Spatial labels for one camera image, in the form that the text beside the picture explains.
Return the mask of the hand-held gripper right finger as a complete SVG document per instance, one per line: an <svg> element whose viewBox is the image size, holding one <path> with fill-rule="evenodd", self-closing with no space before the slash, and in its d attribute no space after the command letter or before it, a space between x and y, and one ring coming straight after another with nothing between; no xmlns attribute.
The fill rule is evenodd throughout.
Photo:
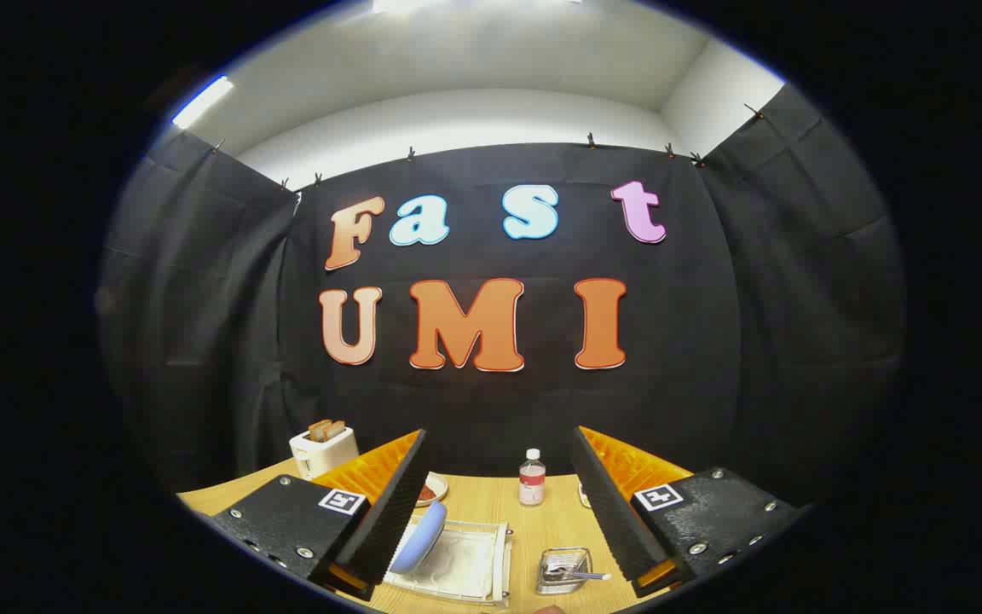
<svg viewBox="0 0 982 614"><path fill-rule="evenodd" d="M639 598L721 574L807 510L725 467L690 472L584 426L572 431L572 467Z"/></svg>

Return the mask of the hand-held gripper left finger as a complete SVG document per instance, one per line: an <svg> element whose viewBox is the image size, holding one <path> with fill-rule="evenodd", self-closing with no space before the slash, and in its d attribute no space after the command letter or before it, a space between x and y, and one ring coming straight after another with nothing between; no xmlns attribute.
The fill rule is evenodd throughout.
<svg viewBox="0 0 982 614"><path fill-rule="evenodd" d="M194 491L194 511L236 547L296 582L369 601L392 564L430 470L417 429L362 455L354 435L330 470L304 454Z"/></svg>

